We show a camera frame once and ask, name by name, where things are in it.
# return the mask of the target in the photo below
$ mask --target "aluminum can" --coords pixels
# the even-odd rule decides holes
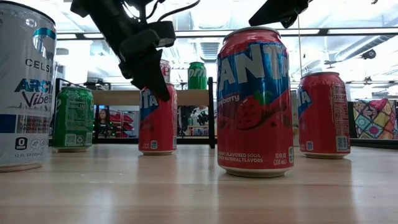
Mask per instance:
[[[165,82],[170,83],[170,72],[172,70],[170,62],[168,60],[160,60],[160,70],[162,71]]]
[[[338,73],[302,77],[297,106],[302,153],[325,159],[341,159],[350,153],[346,89]]]
[[[144,155],[169,155],[177,148],[177,92],[170,83],[167,89],[167,102],[148,88],[140,92],[138,148]]]
[[[218,164],[245,177],[277,177],[294,165],[289,57],[279,33],[248,27],[217,58]]]
[[[47,157],[56,39],[49,16],[0,1],[0,172]]]
[[[191,62],[188,68],[188,89],[206,90],[207,74],[203,62]]]
[[[94,98],[91,90],[63,87],[57,96],[53,147],[58,152],[85,152],[93,142]]]

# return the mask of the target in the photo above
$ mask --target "red soda can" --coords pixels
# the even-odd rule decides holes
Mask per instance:
[[[167,83],[170,81],[170,69],[164,66],[162,71],[167,71],[163,73]],[[177,148],[177,92],[171,83],[167,83],[167,89],[170,94],[167,102],[156,97],[148,88],[140,92],[138,149],[144,155],[169,155]]]
[[[297,107],[302,153],[325,159],[341,159],[350,153],[346,88],[339,73],[302,77]]]
[[[168,60],[160,60],[160,69],[166,83],[170,83],[170,71],[172,69],[170,62]]]
[[[248,27],[217,58],[218,165],[245,177],[277,177],[294,164],[289,57],[279,33]]]

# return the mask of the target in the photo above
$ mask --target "can rim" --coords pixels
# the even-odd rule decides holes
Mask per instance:
[[[338,73],[338,72],[325,72],[325,71],[322,71],[322,72],[315,72],[315,73],[311,73],[311,74],[305,75],[305,76],[301,77],[300,79],[303,79],[305,77],[309,77],[309,76],[312,76],[312,75],[322,75],[322,74],[333,74],[333,75],[340,76],[340,73]]]
[[[245,27],[245,28],[242,28],[242,29],[237,29],[235,31],[230,32],[227,36],[224,37],[223,42],[226,41],[226,39],[228,39],[232,35],[235,35],[237,33],[240,33],[240,32],[243,32],[243,31],[247,31],[247,30],[269,30],[269,31],[275,32],[280,37],[280,33],[277,30],[275,30],[275,29],[273,29],[271,27],[252,26],[252,27]]]
[[[200,64],[202,64],[202,65],[205,64],[204,62],[191,62],[191,63],[189,63],[189,65],[191,65],[191,64],[193,64],[193,63],[200,63]]]
[[[21,3],[18,3],[18,2],[12,2],[12,1],[0,0],[0,4],[1,4],[1,3],[13,4],[13,5],[15,5],[15,6],[20,6],[20,7],[25,7],[25,8],[27,8],[27,9],[30,9],[30,10],[32,10],[32,11],[34,11],[34,12],[37,12],[37,13],[39,13],[39,14],[41,14],[41,15],[47,17],[47,18],[50,19],[51,22],[53,22],[54,25],[55,25],[55,21],[54,21],[50,16],[48,16],[46,13],[44,13],[44,12],[38,10],[38,9],[35,9],[35,8],[33,8],[33,7],[30,7],[30,6],[27,6],[27,5],[25,5],[25,4],[21,4]]]
[[[64,86],[64,87],[62,87],[62,89],[64,89],[64,88],[67,88],[67,89],[70,89],[70,90],[88,90],[88,91],[91,91],[91,89],[85,88],[85,87],[76,87],[76,86]]]

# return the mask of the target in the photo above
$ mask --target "wooden tabletop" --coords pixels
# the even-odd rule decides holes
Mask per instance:
[[[0,174],[0,223],[398,223],[398,151],[296,152],[285,177],[247,179],[225,174],[208,146],[141,156],[97,145]]]

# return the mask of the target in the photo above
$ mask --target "12 fl oz text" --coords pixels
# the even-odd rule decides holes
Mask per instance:
[[[20,153],[20,154],[15,154],[16,158],[25,158],[25,157],[31,157],[31,156],[43,156],[43,152],[33,152],[33,153]]]

